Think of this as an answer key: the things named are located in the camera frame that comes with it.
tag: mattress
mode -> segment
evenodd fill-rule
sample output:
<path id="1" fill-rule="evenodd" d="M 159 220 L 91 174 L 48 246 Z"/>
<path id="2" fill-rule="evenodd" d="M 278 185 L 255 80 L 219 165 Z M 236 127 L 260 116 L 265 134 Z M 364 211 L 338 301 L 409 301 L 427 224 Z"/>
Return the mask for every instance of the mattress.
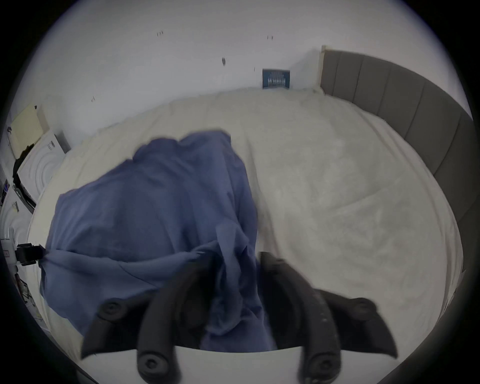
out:
<path id="1" fill-rule="evenodd" d="M 258 210 L 256 251 L 286 259 L 317 288 L 375 301 L 397 342 L 397 362 L 404 360 L 458 284 L 456 221 L 409 144 L 379 117 L 320 88 L 193 97 L 99 131 L 66 155 L 39 199 L 28 241 L 45 245 L 60 194 L 153 138 L 209 128 L 227 131 L 245 163 Z M 52 336 L 79 362 L 82 337 L 40 296 L 38 266 L 25 273 Z"/>

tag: blue cloth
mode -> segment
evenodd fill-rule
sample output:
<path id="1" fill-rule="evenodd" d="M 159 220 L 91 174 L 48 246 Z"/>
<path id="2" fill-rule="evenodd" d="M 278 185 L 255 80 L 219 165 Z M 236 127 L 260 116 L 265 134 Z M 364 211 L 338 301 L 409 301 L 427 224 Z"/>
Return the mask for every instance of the blue cloth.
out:
<path id="1" fill-rule="evenodd" d="M 201 348 L 275 348 L 257 291 L 256 209 L 222 131 L 156 139 L 57 201 L 42 269 L 47 304 L 85 335 L 99 305 L 160 288 L 202 251 L 221 258 Z"/>

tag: white surface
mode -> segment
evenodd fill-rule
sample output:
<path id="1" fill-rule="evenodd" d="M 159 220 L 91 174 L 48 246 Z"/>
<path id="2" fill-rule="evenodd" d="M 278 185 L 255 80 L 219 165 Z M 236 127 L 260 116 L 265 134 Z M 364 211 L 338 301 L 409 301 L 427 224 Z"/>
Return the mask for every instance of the white surface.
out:
<path id="1" fill-rule="evenodd" d="M 89 356 L 82 368 L 100 384 L 145 384 L 137 371 L 136 350 Z M 259 353 L 219 353 L 176 347 L 183 384 L 297 384 L 301 348 Z M 374 384 L 398 361 L 386 355 L 342 351 L 335 384 Z"/>
<path id="2" fill-rule="evenodd" d="M 34 145 L 18 168 L 20 182 L 35 203 L 38 202 L 64 157 L 65 154 L 53 131 L 48 131 Z"/>
<path id="3" fill-rule="evenodd" d="M 313 87 L 322 45 L 413 70 L 469 111 L 441 44 L 393 0 L 80 1 L 38 47 L 11 111 L 37 104 L 73 148 L 172 100 L 260 87 L 262 68 Z"/>
<path id="4" fill-rule="evenodd" d="M 11 239 L 13 230 L 13 242 L 18 244 L 27 242 L 28 227 L 32 214 L 16 195 L 13 187 L 8 189 L 0 212 L 0 238 Z"/>
<path id="5" fill-rule="evenodd" d="M 239 90 L 160 106 L 71 150 L 41 197 L 29 242 L 45 245 L 58 196 L 96 180 L 143 143 L 220 127 L 243 159 L 258 209 L 256 250 L 317 288 L 375 301 L 399 361 L 432 330 L 457 285 L 456 222 L 433 176 L 383 120 L 312 90 Z M 28 285 L 75 361 L 82 337 Z"/>

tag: grey upholstered headboard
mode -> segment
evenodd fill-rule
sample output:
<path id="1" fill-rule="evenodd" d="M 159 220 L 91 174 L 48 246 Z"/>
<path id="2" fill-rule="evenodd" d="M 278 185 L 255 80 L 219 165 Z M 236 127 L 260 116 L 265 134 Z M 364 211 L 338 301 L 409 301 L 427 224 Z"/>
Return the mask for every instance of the grey upholstered headboard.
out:
<path id="1" fill-rule="evenodd" d="M 432 82 L 391 62 L 322 50 L 320 86 L 384 119 L 421 156 L 458 223 L 465 277 L 422 344 L 380 384 L 410 382 L 449 340 L 480 265 L 480 146 L 470 116 Z"/>

